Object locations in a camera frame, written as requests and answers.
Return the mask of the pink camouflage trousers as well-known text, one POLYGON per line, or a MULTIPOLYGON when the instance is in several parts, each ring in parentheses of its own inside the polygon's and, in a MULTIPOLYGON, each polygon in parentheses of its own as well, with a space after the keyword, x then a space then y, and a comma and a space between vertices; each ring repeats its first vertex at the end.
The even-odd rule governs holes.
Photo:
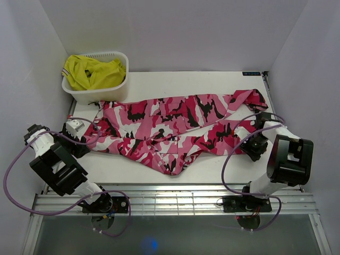
POLYGON ((147 99, 134 103, 101 101, 84 133, 93 151, 121 155, 166 175, 179 175, 203 152, 226 156, 236 149, 236 127, 255 131, 249 121, 230 116, 246 105, 253 112, 267 104, 256 90, 231 95, 201 94, 147 99))

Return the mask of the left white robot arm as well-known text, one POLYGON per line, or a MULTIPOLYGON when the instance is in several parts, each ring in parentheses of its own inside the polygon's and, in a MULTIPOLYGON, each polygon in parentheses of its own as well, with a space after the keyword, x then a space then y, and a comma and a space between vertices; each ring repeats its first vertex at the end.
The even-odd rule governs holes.
POLYGON ((84 213, 108 213, 114 208, 112 197, 101 194, 104 189, 88 180, 88 173, 77 161, 90 152, 86 139, 77 136, 83 127, 82 121, 68 121, 60 132, 62 137, 49 133, 46 126, 29 127, 24 141, 35 151, 30 167, 58 195, 86 197, 79 204, 84 213))

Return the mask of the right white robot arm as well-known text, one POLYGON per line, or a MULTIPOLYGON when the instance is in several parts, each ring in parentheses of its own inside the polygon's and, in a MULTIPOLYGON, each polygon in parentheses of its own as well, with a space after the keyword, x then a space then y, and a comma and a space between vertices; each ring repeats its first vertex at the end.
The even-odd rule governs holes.
POLYGON ((282 188, 307 184, 313 155, 313 142, 290 132, 273 114, 259 113, 251 124, 257 133, 236 125, 235 134, 243 141, 240 149, 256 162, 266 152, 269 142, 273 146, 266 172, 242 189, 246 194, 240 197, 240 205, 246 211, 254 210, 260 200, 282 188))

